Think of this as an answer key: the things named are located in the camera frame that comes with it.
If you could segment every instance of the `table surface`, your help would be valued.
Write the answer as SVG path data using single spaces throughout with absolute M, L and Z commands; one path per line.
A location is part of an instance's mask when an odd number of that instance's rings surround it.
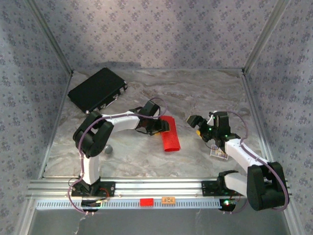
M 225 170 L 244 172 L 231 157 L 226 161 L 210 156 L 210 149 L 186 123 L 190 115 L 207 118 L 214 110 L 239 113 L 249 127 L 246 144 L 262 155 L 238 74 L 218 70 L 114 72 L 127 81 L 128 89 L 101 113 L 123 113 L 143 106 L 152 97 L 160 97 L 168 104 L 166 115 L 175 118 L 181 150 L 164 152 L 160 135 L 147 136 L 135 130 L 113 133 L 107 143 L 113 147 L 113 152 L 100 154 L 101 177 L 215 177 Z M 69 91 L 88 77 L 75 72 Z M 72 136 L 85 118 L 86 115 L 66 96 L 44 177 L 79 175 L 80 159 Z M 230 115 L 230 126 L 233 133 L 244 136 L 245 129 L 238 117 Z

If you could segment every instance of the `patterned wallpaper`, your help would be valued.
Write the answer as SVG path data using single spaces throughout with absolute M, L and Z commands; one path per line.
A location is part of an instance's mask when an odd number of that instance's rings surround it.
M 304 229 L 313 234 L 312 0 L 291 0 L 248 79 Z
M 0 234 L 38 177 L 68 76 L 23 1 L 0 1 Z
M 37 0 L 73 69 L 241 68 L 276 0 Z

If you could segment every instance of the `small gray ball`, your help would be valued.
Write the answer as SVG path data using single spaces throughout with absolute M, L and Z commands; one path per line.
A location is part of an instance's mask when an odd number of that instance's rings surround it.
M 105 146 L 105 148 L 104 148 L 104 153 L 110 154 L 110 153 L 112 153 L 112 152 L 113 152 L 112 146 L 109 145 L 109 144 L 107 144 L 107 145 Z

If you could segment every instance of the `small tag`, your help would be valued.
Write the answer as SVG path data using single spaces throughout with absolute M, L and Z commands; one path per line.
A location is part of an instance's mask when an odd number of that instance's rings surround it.
M 228 155 L 224 153 L 220 148 L 218 148 L 216 145 L 211 146 L 211 153 L 210 156 L 222 158 L 224 160 L 228 160 Z
M 161 202 L 162 204 L 175 204 L 176 200 L 175 197 L 162 197 Z
M 141 198 L 140 206 L 141 207 L 153 207 L 154 199 L 153 198 Z

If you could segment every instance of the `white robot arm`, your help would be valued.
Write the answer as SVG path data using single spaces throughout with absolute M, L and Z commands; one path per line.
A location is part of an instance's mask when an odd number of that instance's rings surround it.
M 112 118 L 112 116 L 109 115 L 102 115 L 102 117 L 107 117 L 106 121 L 112 123 L 113 129 L 112 133 L 128 130 L 128 129 L 136 129 L 139 124 L 139 117 L 136 116 L 129 116 L 129 114 L 134 114 L 131 111 L 127 111 L 123 114 L 119 115 L 125 115 L 124 117 L 117 117 Z M 84 175 L 83 180 L 89 184 L 92 185 L 95 183 L 99 178 L 99 155 L 94 157 L 88 157 L 84 154 Z
M 261 158 L 242 143 L 237 134 L 231 133 L 227 112 L 210 113 L 209 121 L 193 115 L 187 122 L 191 127 L 198 128 L 197 133 L 205 142 L 213 139 L 215 145 L 235 159 L 247 173 L 244 176 L 237 171 L 221 172 L 218 177 L 220 191 L 230 189 L 246 196 L 256 211 L 285 204 L 286 194 L 278 179 L 287 190 L 281 165 Z M 273 169 L 276 176 L 265 164 Z
M 160 109 L 158 105 L 149 100 L 144 107 L 127 111 L 116 115 L 102 115 L 96 111 L 91 112 L 85 121 L 80 125 L 73 135 L 78 148 L 79 142 L 84 132 L 97 120 L 93 128 L 98 129 L 96 133 L 89 130 L 84 136 L 81 144 L 81 151 L 84 153 L 84 174 L 81 172 L 82 184 L 87 191 L 91 191 L 92 186 L 100 181 L 99 176 L 99 154 L 103 151 L 112 133 L 127 129 L 145 128 L 147 134 L 153 135 L 158 132 L 169 131 L 167 121 L 154 117 Z

